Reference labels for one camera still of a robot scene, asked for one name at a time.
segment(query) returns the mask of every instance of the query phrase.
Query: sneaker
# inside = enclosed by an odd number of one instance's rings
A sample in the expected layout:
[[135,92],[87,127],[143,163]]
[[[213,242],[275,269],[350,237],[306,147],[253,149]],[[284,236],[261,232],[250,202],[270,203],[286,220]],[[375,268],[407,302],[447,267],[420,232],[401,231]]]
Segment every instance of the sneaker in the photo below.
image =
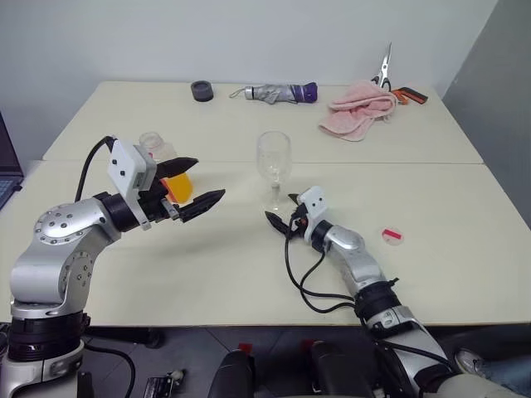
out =
[[462,348],[455,354],[454,358],[455,363],[464,373],[485,377],[481,371],[484,360],[475,352]]

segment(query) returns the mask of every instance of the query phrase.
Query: scissors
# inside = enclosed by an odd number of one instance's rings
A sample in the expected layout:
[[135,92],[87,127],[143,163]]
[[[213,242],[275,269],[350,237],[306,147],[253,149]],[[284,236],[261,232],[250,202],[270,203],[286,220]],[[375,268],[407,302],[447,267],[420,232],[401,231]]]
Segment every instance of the scissors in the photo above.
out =
[[383,88],[385,85],[391,91],[391,82],[387,78],[387,72],[389,70],[389,61],[391,60],[391,43],[387,49],[387,54],[383,57],[382,66],[378,76],[374,76],[371,81],[373,81],[378,87]]

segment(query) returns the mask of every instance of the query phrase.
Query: small round sticker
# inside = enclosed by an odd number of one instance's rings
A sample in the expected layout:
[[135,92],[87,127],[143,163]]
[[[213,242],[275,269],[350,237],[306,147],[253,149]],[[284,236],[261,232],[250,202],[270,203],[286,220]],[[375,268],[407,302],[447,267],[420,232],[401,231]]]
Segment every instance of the small round sticker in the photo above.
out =
[[398,246],[404,241],[403,233],[395,227],[387,227],[382,231],[382,238],[388,245]]

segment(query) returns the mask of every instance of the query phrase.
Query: laptop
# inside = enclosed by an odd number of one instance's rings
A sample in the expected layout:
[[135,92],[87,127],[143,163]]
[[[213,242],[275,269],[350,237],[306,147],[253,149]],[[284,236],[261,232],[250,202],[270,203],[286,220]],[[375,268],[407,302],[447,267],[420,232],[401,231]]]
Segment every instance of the laptop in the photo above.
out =
[[0,209],[14,192],[22,189],[24,179],[15,148],[7,134],[6,124],[0,114]]

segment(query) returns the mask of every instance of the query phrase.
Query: white table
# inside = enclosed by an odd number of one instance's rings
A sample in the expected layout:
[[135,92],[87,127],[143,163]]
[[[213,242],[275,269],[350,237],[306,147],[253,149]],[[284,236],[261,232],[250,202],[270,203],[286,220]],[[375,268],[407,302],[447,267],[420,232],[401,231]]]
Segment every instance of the white table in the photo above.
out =
[[[256,138],[277,129],[293,144],[295,162],[307,163],[482,163],[436,92],[424,105],[398,106],[390,123],[376,122],[367,137],[350,143],[321,132],[327,104],[344,86],[320,86],[316,104],[275,104],[228,95],[241,85],[215,84],[207,103],[192,98],[189,83],[107,81],[81,107],[44,155],[45,160],[79,160],[104,135],[138,142],[156,131],[177,152],[201,161],[254,161]],[[102,151],[97,157],[106,160]]]
[[[43,162],[0,212],[0,321],[9,319],[8,274],[34,221],[72,201],[81,164]],[[114,192],[105,165],[92,165],[86,196]],[[263,216],[259,188],[266,185],[254,165],[199,163],[190,175],[196,195],[220,187],[227,194],[187,224],[130,231],[107,248],[86,307],[94,325],[358,322],[347,309],[321,315],[305,307],[285,271],[283,238]],[[531,232],[484,165],[295,164],[286,191],[314,184],[326,192],[328,219],[364,236],[386,276],[401,279],[400,300],[424,323],[531,320]],[[401,245],[383,242],[386,226],[404,234]],[[293,243],[296,275],[317,258],[300,240]],[[345,292],[329,260],[308,287]]]

